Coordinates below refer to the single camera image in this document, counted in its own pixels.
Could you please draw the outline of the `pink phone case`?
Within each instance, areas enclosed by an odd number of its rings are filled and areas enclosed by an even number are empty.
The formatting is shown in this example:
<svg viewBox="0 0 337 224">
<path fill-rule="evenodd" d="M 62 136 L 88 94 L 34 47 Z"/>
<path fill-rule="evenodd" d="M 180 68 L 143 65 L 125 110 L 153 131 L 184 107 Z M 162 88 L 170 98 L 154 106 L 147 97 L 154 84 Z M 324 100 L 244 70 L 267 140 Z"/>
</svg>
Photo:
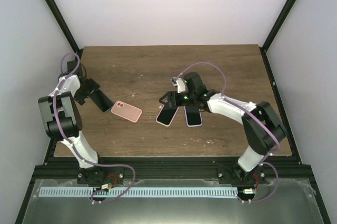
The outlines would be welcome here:
<svg viewBox="0 0 337 224">
<path fill-rule="evenodd" d="M 128 121 L 136 123 L 142 114 L 142 110 L 140 108 L 118 100 L 111 108 L 111 113 Z"/>
</svg>

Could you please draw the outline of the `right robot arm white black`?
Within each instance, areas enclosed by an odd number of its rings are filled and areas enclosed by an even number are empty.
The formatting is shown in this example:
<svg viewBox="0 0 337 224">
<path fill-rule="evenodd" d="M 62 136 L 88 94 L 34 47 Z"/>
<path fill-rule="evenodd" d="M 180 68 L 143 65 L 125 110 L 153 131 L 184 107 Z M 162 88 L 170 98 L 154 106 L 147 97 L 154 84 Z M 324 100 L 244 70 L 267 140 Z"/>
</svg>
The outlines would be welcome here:
<svg viewBox="0 0 337 224">
<path fill-rule="evenodd" d="M 280 148 L 280 142 L 287 137 L 285 126 L 266 101 L 247 103 L 227 97 L 218 90 L 207 89 L 196 72 L 183 78 L 174 77 L 171 82 L 176 90 L 168 91 L 159 99 L 164 107 L 192 105 L 243 126 L 248 147 L 233 168 L 233 175 L 239 183 L 247 183 L 253 177 L 253 170 L 273 154 L 273 148 Z"/>
</svg>

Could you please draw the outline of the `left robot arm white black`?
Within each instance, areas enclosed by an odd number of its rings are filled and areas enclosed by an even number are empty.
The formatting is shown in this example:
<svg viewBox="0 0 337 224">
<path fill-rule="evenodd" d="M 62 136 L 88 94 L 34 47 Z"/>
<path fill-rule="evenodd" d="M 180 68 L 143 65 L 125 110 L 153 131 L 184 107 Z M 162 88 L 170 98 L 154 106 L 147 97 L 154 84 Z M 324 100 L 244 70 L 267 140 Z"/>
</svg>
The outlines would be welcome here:
<svg viewBox="0 0 337 224">
<path fill-rule="evenodd" d="M 55 89 L 38 99 L 38 106 L 46 134 L 65 145 L 75 156 L 79 165 L 79 179 L 102 184 L 107 170 L 99 164 L 99 155 L 87 142 L 82 132 L 83 124 L 75 105 L 74 96 L 81 87 L 78 59 L 67 63 L 67 71 L 61 73 Z"/>
</svg>

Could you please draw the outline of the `black phone teal edge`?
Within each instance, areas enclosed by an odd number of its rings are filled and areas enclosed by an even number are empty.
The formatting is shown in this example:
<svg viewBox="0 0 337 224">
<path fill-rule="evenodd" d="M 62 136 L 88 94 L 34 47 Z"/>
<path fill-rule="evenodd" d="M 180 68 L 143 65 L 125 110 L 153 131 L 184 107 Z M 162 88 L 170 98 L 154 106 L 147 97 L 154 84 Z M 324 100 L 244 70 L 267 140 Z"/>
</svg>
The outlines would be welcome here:
<svg viewBox="0 0 337 224">
<path fill-rule="evenodd" d="M 104 113 L 108 112 L 114 105 L 114 103 L 100 89 L 91 93 L 90 99 Z"/>
</svg>

